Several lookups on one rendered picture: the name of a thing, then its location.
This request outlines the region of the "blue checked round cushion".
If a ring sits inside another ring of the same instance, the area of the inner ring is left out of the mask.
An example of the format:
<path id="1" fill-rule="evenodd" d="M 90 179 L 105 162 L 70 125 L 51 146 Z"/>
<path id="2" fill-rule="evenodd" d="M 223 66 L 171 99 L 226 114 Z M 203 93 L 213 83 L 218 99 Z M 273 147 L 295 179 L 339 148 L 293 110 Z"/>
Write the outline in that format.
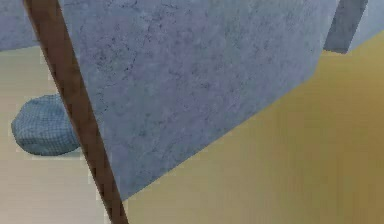
<path id="1" fill-rule="evenodd" d="M 30 99 L 11 123 L 17 145 L 38 156 L 59 156 L 80 147 L 59 94 Z"/>

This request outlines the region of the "brown wooden door frame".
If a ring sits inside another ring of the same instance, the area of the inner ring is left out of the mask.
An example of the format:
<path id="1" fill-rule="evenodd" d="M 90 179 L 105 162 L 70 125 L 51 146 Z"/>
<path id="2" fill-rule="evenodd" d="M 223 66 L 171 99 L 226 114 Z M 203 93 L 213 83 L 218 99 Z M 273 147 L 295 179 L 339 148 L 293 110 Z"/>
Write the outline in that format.
<path id="1" fill-rule="evenodd" d="M 22 0 L 111 224 L 129 224 L 58 0 Z"/>

